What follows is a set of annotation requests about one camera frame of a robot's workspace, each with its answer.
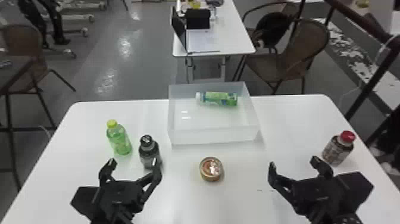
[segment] transparent box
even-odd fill
[[[205,105],[197,92],[236,93],[237,106]],[[260,127],[244,82],[169,86],[168,134],[172,144],[252,141]]]

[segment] plastic bottle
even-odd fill
[[[343,131],[339,136],[335,135],[322,152],[324,160],[334,166],[341,164],[353,150],[355,135],[349,130]]]
[[[204,104],[236,106],[238,95],[230,92],[197,92],[196,100]]]
[[[153,167],[154,158],[157,159],[157,163],[161,164],[158,143],[150,135],[144,135],[140,138],[139,155],[140,161],[146,169]]]
[[[130,144],[125,128],[115,120],[109,120],[107,127],[107,138],[115,153],[128,155],[132,151],[132,145]]]

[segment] laptop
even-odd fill
[[[187,30],[176,8],[171,8],[171,26],[187,54],[219,52],[213,29]]]

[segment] red bottle cap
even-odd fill
[[[355,140],[355,135],[349,130],[345,130],[340,134],[340,138],[347,143],[351,143]]]

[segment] green bottle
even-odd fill
[[[206,105],[236,106],[238,95],[231,92],[197,92],[196,100]]]
[[[107,138],[115,153],[128,155],[132,151],[132,145],[130,144],[125,128],[115,120],[109,120],[107,127]]]

